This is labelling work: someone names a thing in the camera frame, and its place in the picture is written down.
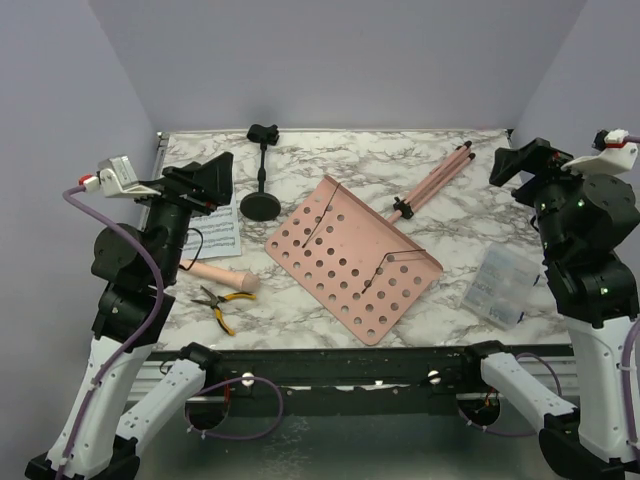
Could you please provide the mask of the pink perforated music stand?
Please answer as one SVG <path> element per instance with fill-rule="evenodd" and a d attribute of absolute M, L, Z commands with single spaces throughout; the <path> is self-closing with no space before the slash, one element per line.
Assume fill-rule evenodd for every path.
<path fill-rule="evenodd" d="M 378 344 L 443 274 L 441 263 L 395 227 L 471 163 L 469 141 L 383 218 L 326 176 L 266 241 L 266 253 L 366 345 Z"/>

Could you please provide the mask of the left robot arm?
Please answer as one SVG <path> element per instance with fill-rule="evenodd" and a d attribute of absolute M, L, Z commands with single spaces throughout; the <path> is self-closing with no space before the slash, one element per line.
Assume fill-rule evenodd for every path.
<path fill-rule="evenodd" d="M 232 154 L 224 152 L 140 181 L 127 157 L 112 157 L 64 192 L 104 226 L 91 272 L 106 287 L 72 410 L 54 445 L 29 461 L 27 478 L 132 479 L 150 441 L 186 400 L 220 387 L 212 354 L 191 344 L 167 379 L 125 407 L 175 302 L 165 290 L 176 282 L 190 221 L 230 204 L 232 167 Z"/>

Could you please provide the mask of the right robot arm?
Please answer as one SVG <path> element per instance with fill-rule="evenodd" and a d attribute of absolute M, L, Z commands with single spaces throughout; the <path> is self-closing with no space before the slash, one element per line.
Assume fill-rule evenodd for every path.
<path fill-rule="evenodd" d="M 492 185 L 530 174 L 513 198 L 535 212 L 580 401 L 549 390 L 497 341 L 466 348 L 460 379 L 471 391 L 502 394 L 533 428 L 548 466 L 567 479 L 622 479 L 639 469 L 639 295 L 616 254 L 639 224 L 634 191 L 622 180 L 638 155 L 638 138 L 620 129 L 599 132 L 590 156 L 541 138 L 494 155 Z"/>

